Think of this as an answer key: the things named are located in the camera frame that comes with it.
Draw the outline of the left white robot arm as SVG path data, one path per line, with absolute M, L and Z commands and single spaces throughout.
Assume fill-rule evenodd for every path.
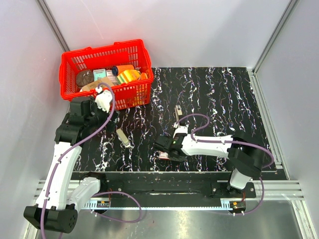
M 43 189 L 35 204 L 23 212 L 35 228 L 69 234 L 85 203 L 94 194 L 107 194 L 107 179 L 101 173 L 89 172 L 72 193 L 68 188 L 84 142 L 105 127 L 114 129 L 117 117 L 115 98 L 108 90 L 96 97 L 75 97 L 70 102 L 70 110 L 56 130 L 54 155 Z

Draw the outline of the white staple box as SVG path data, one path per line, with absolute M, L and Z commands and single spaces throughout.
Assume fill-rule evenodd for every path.
M 168 153 L 166 152 L 159 152 L 159 159 L 163 159 L 163 160 L 169 160 L 169 156 Z

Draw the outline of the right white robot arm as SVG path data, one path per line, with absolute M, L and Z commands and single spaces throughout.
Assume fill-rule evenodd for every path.
M 228 159 L 234 170 L 227 184 L 227 193 L 232 197 L 240 196 L 247 183 L 262 174 L 265 152 L 259 145 L 227 135 L 222 137 L 195 136 L 176 133 L 174 137 L 160 135 L 154 147 L 168 154 L 173 161 L 183 161 L 187 156 L 206 155 Z

